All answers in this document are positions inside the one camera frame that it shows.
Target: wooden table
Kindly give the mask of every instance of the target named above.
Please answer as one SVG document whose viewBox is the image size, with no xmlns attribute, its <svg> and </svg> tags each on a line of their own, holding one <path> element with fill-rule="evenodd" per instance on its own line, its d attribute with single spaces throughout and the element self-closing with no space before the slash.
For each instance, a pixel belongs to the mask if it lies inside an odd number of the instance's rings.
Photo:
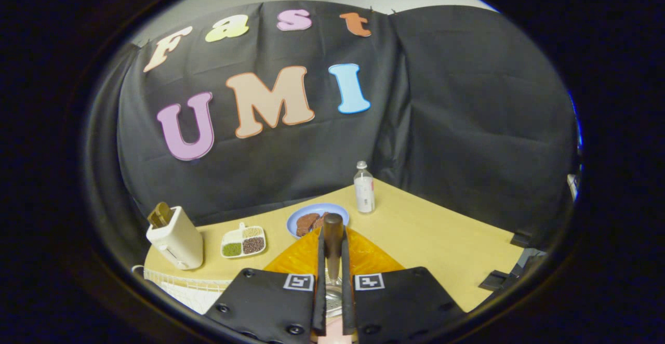
<svg viewBox="0 0 665 344">
<path fill-rule="evenodd" d="M 150 247 L 145 268 L 195 280 L 232 280 L 242 268 L 263 269 L 296 242 L 286 221 L 301 207 L 330 202 L 349 212 L 349 227 L 367 237 L 405 268 L 424 266 L 455 299 L 470 311 L 491 292 L 478 287 L 493 270 L 509 273 L 523 249 L 511 245 L 513 233 L 432 204 L 375 179 L 376 210 L 360 214 L 353 185 L 317 198 L 243 219 L 200 226 L 204 238 L 204 264 L 196 270 L 178 270 L 157 249 Z M 266 250 L 256 256 L 226 259 L 221 237 L 239 223 L 261 226 Z"/>
</svg>

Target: pink letter u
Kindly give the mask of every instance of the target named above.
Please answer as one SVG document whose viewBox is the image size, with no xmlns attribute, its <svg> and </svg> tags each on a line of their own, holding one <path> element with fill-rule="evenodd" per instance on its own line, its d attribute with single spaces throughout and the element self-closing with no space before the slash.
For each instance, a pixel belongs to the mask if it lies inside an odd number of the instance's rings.
<svg viewBox="0 0 665 344">
<path fill-rule="evenodd" d="M 199 128 L 199 140 L 195 143 L 187 143 L 182 140 L 180 124 L 178 123 L 178 113 L 180 105 L 169 105 L 157 113 L 157 120 L 161 122 L 164 131 L 166 145 L 174 157 L 183 161 L 196 160 L 203 157 L 212 148 L 215 136 L 212 131 L 212 121 L 210 121 L 210 111 L 208 103 L 212 100 L 212 93 L 205 91 L 192 96 L 187 101 L 187 105 L 194 110 L 196 125 Z"/>
</svg>

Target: bread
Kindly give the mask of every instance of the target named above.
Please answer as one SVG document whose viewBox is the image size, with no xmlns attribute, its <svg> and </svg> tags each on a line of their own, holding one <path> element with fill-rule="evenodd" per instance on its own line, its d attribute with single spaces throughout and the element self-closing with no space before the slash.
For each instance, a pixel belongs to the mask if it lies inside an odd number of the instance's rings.
<svg viewBox="0 0 665 344">
<path fill-rule="evenodd" d="M 322 216 L 320 216 L 316 221 L 314 221 L 314 223 L 312 223 L 312 230 L 316 230 L 317 228 L 323 226 L 323 218 L 325 218 L 325 216 L 327 216 L 328 214 L 330 213 L 326 211 L 325 213 L 323 213 Z"/>
<path fill-rule="evenodd" d="M 297 230 L 295 231 L 296 236 L 306 235 L 311 229 L 314 222 L 320 218 L 316 213 L 305 214 L 301 218 L 298 218 L 296 221 Z"/>
</svg>

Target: beige letter m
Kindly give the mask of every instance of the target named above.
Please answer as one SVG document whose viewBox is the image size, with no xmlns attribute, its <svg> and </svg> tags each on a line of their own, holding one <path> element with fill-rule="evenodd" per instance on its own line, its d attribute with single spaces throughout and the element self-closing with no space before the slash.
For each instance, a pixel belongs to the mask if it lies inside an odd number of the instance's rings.
<svg viewBox="0 0 665 344">
<path fill-rule="evenodd" d="M 293 125 L 314 119 L 314 112 L 307 105 L 304 93 L 304 75 L 307 69 L 301 65 L 284 67 L 277 75 L 275 86 L 268 87 L 252 72 L 231 76 L 226 86 L 235 91 L 240 126 L 235 130 L 239 138 L 249 138 L 263 131 L 263 125 L 254 118 L 254 110 L 272 128 L 280 121 L 282 104 L 286 108 L 284 124 Z"/>
</svg>

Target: orange plastic bag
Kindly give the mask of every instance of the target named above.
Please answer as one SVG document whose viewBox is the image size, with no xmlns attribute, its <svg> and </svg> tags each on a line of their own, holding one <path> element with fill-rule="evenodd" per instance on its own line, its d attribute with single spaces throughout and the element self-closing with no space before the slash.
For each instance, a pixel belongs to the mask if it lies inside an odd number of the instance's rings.
<svg viewBox="0 0 665 344">
<path fill-rule="evenodd" d="M 288 247 L 264 268 L 266 271 L 293 274 L 314 274 L 318 265 L 318 235 L 321 228 L 311 231 Z M 387 273 L 404 270 L 392 257 L 358 232 L 347 227 L 351 275 Z"/>
</svg>

